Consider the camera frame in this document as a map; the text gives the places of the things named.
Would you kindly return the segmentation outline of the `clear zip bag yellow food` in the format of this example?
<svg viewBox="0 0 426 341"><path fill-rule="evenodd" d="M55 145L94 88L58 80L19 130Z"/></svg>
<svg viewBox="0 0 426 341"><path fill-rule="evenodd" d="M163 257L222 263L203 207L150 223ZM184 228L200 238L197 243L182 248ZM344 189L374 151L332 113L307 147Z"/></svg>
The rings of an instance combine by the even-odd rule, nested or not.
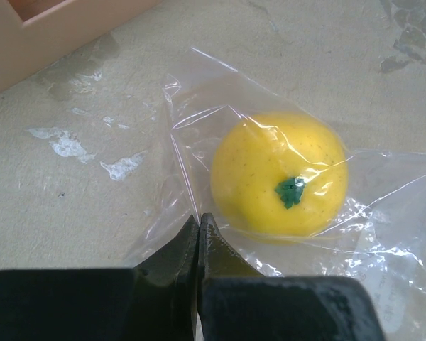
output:
<svg viewBox="0 0 426 341"><path fill-rule="evenodd" d="M267 276L347 276L389 340L426 340L426 153L350 149L333 128L190 49L162 81L163 113L137 155L158 186L126 262L211 213Z"/></svg>

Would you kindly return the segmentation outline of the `clear zip bag brown food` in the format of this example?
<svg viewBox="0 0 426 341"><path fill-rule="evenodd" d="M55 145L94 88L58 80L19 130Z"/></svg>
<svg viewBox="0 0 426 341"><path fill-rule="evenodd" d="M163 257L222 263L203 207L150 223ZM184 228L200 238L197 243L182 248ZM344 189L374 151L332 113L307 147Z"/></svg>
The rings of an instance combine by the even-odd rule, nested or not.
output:
<svg viewBox="0 0 426 341"><path fill-rule="evenodd" d="M393 43L395 55L380 63L380 73L402 70L411 63L426 65L426 1L381 1L389 21L400 34Z"/></svg>

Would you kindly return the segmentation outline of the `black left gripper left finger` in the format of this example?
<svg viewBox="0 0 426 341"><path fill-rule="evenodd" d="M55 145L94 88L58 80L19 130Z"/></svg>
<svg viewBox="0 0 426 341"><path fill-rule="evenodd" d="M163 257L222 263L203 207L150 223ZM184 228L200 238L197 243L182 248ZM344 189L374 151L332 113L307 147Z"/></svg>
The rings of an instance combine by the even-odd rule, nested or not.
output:
<svg viewBox="0 0 426 341"><path fill-rule="evenodd" d="M0 340L193 340L199 226L135 267L0 270Z"/></svg>

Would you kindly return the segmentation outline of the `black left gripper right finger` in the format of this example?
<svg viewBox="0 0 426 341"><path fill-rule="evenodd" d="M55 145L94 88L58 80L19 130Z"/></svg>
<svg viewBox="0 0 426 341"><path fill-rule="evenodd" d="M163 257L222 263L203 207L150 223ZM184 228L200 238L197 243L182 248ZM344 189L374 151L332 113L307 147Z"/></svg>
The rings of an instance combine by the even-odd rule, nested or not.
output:
<svg viewBox="0 0 426 341"><path fill-rule="evenodd" d="M267 277L200 222L197 310L206 340L377 340L365 288L343 276Z"/></svg>

